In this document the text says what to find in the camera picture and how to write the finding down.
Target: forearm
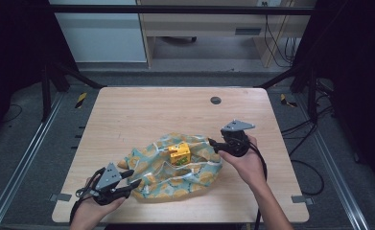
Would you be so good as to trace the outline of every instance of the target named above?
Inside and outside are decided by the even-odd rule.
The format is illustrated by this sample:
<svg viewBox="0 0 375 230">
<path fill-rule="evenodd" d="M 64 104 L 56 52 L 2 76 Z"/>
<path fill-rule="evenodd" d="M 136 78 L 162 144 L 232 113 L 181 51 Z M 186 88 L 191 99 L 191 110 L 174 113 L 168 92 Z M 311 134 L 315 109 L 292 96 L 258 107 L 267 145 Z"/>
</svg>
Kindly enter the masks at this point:
<svg viewBox="0 0 375 230">
<path fill-rule="evenodd" d="M 266 181 L 257 183 L 256 186 L 249 184 L 249 187 L 255 195 L 268 230 L 293 229 Z"/>
</svg>

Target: wooden table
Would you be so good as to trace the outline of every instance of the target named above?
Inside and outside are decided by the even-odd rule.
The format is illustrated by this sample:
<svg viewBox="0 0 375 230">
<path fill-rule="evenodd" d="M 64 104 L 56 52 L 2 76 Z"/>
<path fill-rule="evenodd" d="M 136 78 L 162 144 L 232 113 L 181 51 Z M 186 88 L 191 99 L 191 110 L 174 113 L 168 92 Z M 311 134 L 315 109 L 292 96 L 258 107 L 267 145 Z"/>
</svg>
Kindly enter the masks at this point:
<svg viewBox="0 0 375 230">
<path fill-rule="evenodd" d="M 221 103 L 211 103 L 212 97 L 221 98 Z M 77 200 L 75 192 L 84 186 L 85 179 L 109 162 L 116 164 L 132 148 L 142 149 L 171 132 L 202 134 L 222 142 L 220 129 L 233 119 L 256 125 L 246 134 L 258 139 L 274 195 L 290 221 L 306 221 L 306 205 L 292 202 L 292 196 L 301 196 L 301 192 L 267 92 L 259 88 L 201 87 L 103 88 L 61 191 L 72 198 L 58 201 L 53 220 L 68 222 Z M 254 222 L 257 209 L 247 184 L 224 162 L 219 177 L 205 193 L 164 203 L 140 202 L 131 196 L 103 221 Z"/>
</svg>

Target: person's right hand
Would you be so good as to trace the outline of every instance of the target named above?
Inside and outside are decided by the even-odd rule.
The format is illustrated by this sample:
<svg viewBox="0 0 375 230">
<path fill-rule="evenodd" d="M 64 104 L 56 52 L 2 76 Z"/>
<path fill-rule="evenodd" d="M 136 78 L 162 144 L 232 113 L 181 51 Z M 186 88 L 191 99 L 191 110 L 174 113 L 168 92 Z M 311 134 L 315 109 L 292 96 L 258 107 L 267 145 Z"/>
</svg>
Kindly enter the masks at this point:
<svg viewBox="0 0 375 230">
<path fill-rule="evenodd" d="M 256 138 L 249 135 L 247 137 L 253 145 L 257 146 Z M 247 153 L 241 157 L 235 157 L 222 150 L 220 150 L 218 154 L 237 170 L 239 176 L 249 187 L 258 183 L 266 183 L 262 161 L 254 150 L 249 149 Z"/>
</svg>

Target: crumpled cloth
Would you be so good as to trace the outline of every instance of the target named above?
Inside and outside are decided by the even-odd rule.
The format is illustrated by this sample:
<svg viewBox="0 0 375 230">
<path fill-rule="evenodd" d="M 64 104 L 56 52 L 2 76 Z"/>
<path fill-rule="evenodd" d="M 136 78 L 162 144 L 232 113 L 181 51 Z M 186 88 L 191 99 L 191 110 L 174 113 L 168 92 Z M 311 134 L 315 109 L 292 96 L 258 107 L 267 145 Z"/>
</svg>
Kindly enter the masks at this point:
<svg viewBox="0 0 375 230">
<path fill-rule="evenodd" d="M 167 147 L 187 143 L 191 163 L 174 166 Z M 180 198 L 202 190 L 213 183 L 223 166 L 220 156 L 202 135 L 170 133 L 144 149 L 134 148 L 118 163 L 124 170 L 134 170 L 128 183 L 142 178 L 139 187 L 132 191 L 136 198 Z"/>
</svg>

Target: gray floor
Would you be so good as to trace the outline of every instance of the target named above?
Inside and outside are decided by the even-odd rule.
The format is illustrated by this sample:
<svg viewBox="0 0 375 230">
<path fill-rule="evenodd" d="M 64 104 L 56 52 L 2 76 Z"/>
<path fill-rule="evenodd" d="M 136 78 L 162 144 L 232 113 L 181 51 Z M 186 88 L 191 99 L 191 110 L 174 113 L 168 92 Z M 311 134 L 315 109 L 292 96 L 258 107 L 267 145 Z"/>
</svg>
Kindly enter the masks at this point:
<svg viewBox="0 0 375 230">
<path fill-rule="evenodd" d="M 242 86 L 259 85 L 285 68 L 272 65 L 265 69 L 259 60 L 250 38 L 210 38 L 199 37 L 196 43 L 185 39 L 163 38 L 156 43 L 152 68 L 143 65 L 121 64 L 120 71 L 109 64 L 83 65 L 83 73 L 91 79 L 108 85 L 147 85 L 147 86 Z M 39 145 L 31 166 L 26 171 L 21 186 L 16 190 L 8 211 L 2 218 L 0 229 L 67 229 L 63 223 L 51 220 L 55 203 L 49 201 L 51 193 L 59 193 L 68 168 L 75 155 L 98 90 L 92 89 L 77 80 L 67 93 L 53 92 L 56 99 L 61 97 L 60 109 L 56 114 L 44 140 Z M 291 94 L 284 80 L 268 90 L 270 102 L 282 130 L 306 121 L 304 106 L 290 107 L 280 103 L 284 93 L 288 101 L 304 104 L 303 94 Z M 81 109 L 75 108 L 81 92 L 87 97 Z M 0 126 L 0 196 L 10 182 L 14 170 L 30 145 L 41 125 L 41 88 L 39 84 L 16 92 L 5 120 L 15 119 Z M 320 101 L 319 110 L 330 105 L 326 98 Z M 302 137 L 310 129 L 303 129 L 290 137 Z M 324 162 L 324 148 L 335 160 L 355 198 L 369 229 L 375 229 L 375 176 L 368 166 L 354 162 L 354 152 L 347 143 L 340 124 L 335 117 L 327 114 L 318 121 L 317 132 L 296 150 L 292 159 L 304 161 L 315 167 L 323 176 L 325 187 L 320 195 L 305 195 L 314 200 L 309 205 L 310 219 L 296 223 L 296 229 L 366 229 L 358 228 L 350 221 L 348 207 L 341 198 L 336 179 L 332 177 Z M 285 139 L 291 151 L 300 139 Z M 296 176 L 303 191 L 315 191 L 320 181 L 310 169 L 293 163 Z"/>
</svg>

